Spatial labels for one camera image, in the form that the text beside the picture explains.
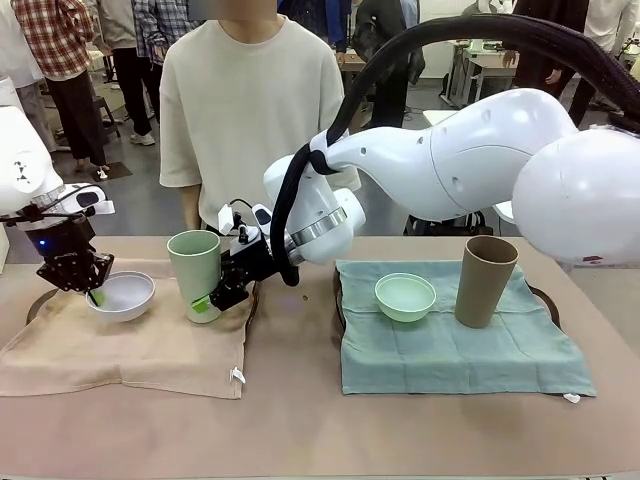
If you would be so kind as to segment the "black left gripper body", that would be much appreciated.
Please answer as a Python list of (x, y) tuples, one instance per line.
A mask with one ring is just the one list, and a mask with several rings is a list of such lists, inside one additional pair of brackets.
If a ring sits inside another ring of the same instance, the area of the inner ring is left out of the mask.
[(44, 280), (105, 280), (114, 262), (92, 245), (95, 231), (86, 217), (67, 219), (40, 230), (26, 231), (44, 263), (37, 274)]

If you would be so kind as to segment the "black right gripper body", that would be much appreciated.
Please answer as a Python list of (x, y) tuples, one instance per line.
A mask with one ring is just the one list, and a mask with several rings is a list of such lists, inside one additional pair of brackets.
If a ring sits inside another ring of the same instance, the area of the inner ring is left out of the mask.
[(274, 260), (269, 238), (265, 235), (259, 234), (248, 244), (242, 244), (237, 237), (233, 237), (227, 250), (231, 251), (238, 263), (240, 284), (260, 282), (280, 274), (287, 285), (292, 285), (293, 267), (284, 267)]

